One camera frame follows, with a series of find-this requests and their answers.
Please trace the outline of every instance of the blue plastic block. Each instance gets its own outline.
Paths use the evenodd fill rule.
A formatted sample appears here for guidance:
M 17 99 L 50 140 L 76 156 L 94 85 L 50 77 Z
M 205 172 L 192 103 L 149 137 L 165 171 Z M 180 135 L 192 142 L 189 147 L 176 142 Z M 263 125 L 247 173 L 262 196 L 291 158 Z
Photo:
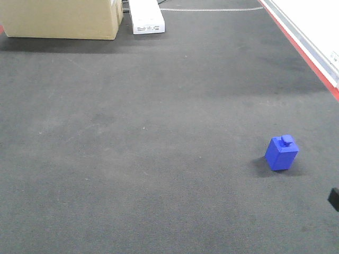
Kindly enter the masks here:
M 291 135 L 283 135 L 271 139 L 265 158 L 272 170 L 289 169 L 299 152 L 299 148 Z

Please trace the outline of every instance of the floor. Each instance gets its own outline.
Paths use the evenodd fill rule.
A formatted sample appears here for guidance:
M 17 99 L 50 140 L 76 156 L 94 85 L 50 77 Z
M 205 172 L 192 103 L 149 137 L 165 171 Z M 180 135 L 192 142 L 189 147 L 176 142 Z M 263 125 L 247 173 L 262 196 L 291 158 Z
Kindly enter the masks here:
M 251 8 L 256 0 L 171 0 Z M 338 253 L 338 102 L 266 10 L 0 35 L 1 253 Z M 270 138 L 292 134 L 292 168 Z

